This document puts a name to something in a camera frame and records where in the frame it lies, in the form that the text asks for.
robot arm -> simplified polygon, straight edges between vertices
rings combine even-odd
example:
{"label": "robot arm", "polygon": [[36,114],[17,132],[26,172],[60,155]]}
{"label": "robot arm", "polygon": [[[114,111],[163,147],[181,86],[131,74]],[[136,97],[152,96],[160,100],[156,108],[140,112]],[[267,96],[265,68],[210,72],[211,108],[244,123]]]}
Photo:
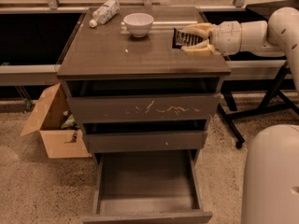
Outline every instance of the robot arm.
{"label": "robot arm", "polygon": [[267,40],[266,21],[225,21],[211,31],[211,44],[223,55],[248,51],[256,56],[284,56],[280,46]]}
{"label": "robot arm", "polygon": [[184,32],[200,35],[207,39],[198,48],[182,48],[196,53],[209,50],[210,53],[233,55],[248,51],[257,56],[286,56],[292,72],[292,79],[299,94],[299,11],[284,7],[274,12],[269,22],[253,21],[239,23],[225,21],[220,25],[202,23],[188,26]]}

countertop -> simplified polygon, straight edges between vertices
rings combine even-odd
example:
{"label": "countertop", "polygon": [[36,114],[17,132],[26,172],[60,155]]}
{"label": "countertop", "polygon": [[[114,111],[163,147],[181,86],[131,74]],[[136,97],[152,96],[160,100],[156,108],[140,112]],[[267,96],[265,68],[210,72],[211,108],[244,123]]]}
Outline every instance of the countertop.
{"label": "countertop", "polygon": [[[150,32],[135,38],[123,18],[135,12],[154,17]],[[203,22],[195,7],[121,7],[107,24],[90,28],[90,9],[78,29],[62,66],[60,79],[193,77],[230,74],[222,56],[188,55],[172,49],[174,28]]]}

box flap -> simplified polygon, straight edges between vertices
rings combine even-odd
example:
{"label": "box flap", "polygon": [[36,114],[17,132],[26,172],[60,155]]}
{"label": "box flap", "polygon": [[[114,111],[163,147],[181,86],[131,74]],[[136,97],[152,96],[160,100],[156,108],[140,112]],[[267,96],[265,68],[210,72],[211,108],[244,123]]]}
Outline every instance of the box flap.
{"label": "box flap", "polygon": [[25,126],[21,132],[21,136],[40,130],[60,87],[61,84],[59,83],[46,88],[42,92],[38,101],[36,102],[34,110],[31,112],[28,120],[25,123]]}
{"label": "box flap", "polygon": [[77,131],[74,142],[74,130],[40,131],[40,134],[50,159],[91,157],[83,143],[81,130]]}

open drawer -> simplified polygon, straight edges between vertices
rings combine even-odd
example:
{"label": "open drawer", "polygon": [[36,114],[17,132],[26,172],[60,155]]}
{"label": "open drawer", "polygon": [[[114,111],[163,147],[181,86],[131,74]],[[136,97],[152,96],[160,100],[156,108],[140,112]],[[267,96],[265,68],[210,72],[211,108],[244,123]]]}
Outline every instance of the open drawer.
{"label": "open drawer", "polygon": [[102,155],[93,214],[82,221],[199,224],[211,217],[200,202],[190,151],[175,150]]}

water bottle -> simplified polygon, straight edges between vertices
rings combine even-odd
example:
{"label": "water bottle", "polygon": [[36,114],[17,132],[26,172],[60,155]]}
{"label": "water bottle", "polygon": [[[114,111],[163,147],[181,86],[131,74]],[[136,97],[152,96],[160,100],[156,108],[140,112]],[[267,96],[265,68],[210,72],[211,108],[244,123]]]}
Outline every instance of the water bottle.
{"label": "water bottle", "polygon": [[93,18],[90,21],[91,27],[96,27],[98,23],[105,24],[115,14],[120,11],[120,3],[117,0],[108,0],[93,13]]}

